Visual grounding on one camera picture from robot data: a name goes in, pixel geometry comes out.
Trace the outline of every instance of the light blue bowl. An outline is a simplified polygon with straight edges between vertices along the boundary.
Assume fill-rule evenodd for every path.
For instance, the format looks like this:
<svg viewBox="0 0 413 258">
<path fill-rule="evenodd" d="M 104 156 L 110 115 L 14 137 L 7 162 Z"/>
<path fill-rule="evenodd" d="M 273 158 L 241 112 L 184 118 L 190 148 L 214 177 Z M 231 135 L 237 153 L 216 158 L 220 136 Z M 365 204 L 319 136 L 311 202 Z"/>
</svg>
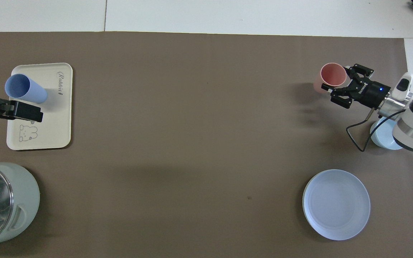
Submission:
<svg viewBox="0 0 413 258">
<path fill-rule="evenodd" d="M 379 119 L 377 122 L 375 122 L 369 133 L 374 130 L 374 128 L 385 120 L 385 118 Z M 399 150 L 402 149 L 401 146 L 399 146 L 396 142 L 395 139 L 393 138 L 393 127 L 395 127 L 396 121 L 393 121 L 391 119 L 388 119 L 385 123 L 383 123 L 377 130 L 372 134 L 372 141 L 375 143 L 375 145 L 388 149 L 388 150 Z"/>
</svg>

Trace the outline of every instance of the cable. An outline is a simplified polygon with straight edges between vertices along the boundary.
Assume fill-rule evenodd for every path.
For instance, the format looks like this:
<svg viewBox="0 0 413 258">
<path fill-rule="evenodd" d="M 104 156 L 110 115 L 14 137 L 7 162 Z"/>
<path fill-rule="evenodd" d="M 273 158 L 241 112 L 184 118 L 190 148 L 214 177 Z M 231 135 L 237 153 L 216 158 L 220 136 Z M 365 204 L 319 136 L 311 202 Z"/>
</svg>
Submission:
<svg viewBox="0 0 413 258">
<path fill-rule="evenodd" d="M 373 111 L 373 109 L 369 112 L 369 115 L 367 116 L 367 118 L 366 118 L 364 121 L 362 121 L 362 122 L 360 122 L 360 123 L 357 123 L 357 124 L 352 124 L 351 126 L 347 126 L 347 128 L 346 128 L 346 131 L 347 131 L 347 134 L 348 134 L 349 138 L 351 139 L 351 141 L 353 142 L 353 144 L 359 149 L 360 152 L 364 152 L 364 151 L 366 150 L 367 144 L 369 143 L 369 140 L 371 139 L 372 134 L 375 133 L 375 131 L 379 128 L 379 126 L 381 126 L 383 123 L 385 123 L 388 119 L 392 118 L 393 116 L 396 116 L 397 114 L 403 113 L 403 112 L 406 111 L 406 110 L 403 109 L 403 110 L 401 110 L 401 111 L 398 111 L 398 112 L 396 112 L 396 113 L 393 113 L 393 114 L 391 114 L 390 116 L 388 116 L 387 118 L 385 118 L 385 120 L 383 120 L 382 122 L 380 122 L 379 124 L 377 124 L 377 126 L 374 128 L 374 130 L 372 130 L 372 132 L 369 134 L 369 137 L 366 139 L 366 144 L 364 144 L 364 148 L 361 149 L 361 148 L 358 146 L 358 144 L 356 143 L 356 141 L 353 139 L 353 137 L 351 136 L 351 134 L 350 134 L 350 132 L 349 132 L 349 129 L 352 128 L 352 127 L 355 127 L 355 126 L 358 126 L 358 125 L 360 125 L 360 124 L 364 124 L 365 122 L 367 122 L 367 120 L 369 119 L 370 115 L 372 114 L 372 111 Z"/>
</svg>

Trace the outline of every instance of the brown table mat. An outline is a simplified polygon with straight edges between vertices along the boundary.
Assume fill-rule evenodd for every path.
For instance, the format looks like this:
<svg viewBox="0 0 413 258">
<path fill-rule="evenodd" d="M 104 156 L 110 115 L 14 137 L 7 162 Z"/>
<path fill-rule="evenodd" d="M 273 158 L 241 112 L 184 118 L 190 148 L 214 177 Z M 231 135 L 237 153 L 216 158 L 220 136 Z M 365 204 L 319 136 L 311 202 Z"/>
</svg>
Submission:
<svg viewBox="0 0 413 258">
<path fill-rule="evenodd" d="M 359 152 L 345 127 L 369 110 L 311 86 L 327 62 L 395 85 L 402 39 L 0 33 L 0 97 L 17 65 L 53 62 L 74 69 L 72 142 L 16 152 L 0 119 L 0 161 L 41 188 L 0 257 L 413 257 L 413 153 Z M 372 122 L 354 130 L 361 142 Z M 342 242 L 302 210 L 308 180 L 330 168 L 371 199 L 364 230 Z"/>
</svg>

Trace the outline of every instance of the white table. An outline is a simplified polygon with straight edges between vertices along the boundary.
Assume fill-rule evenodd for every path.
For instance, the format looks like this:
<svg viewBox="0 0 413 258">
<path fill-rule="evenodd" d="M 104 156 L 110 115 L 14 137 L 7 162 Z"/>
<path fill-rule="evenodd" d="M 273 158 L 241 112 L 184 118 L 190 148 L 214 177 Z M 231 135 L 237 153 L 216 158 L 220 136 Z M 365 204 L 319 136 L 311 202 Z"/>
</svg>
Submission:
<svg viewBox="0 0 413 258">
<path fill-rule="evenodd" d="M 404 38 L 407 0 L 0 0 L 0 31 L 148 31 Z"/>
</svg>

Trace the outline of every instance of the rice cooker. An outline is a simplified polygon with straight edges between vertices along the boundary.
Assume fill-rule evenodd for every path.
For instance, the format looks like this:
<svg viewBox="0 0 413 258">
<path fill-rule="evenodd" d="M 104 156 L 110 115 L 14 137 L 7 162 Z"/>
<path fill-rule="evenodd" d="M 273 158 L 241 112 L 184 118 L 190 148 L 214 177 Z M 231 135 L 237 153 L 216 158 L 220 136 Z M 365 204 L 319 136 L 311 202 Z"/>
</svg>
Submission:
<svg viewBox="0 0 413 258">
<path fill-rule="evenodd" d="M 0 163 L 0 242 L 22 233 L 39 208 L 39 187 L 33 175 L 13 163 Z"/>
</svg>

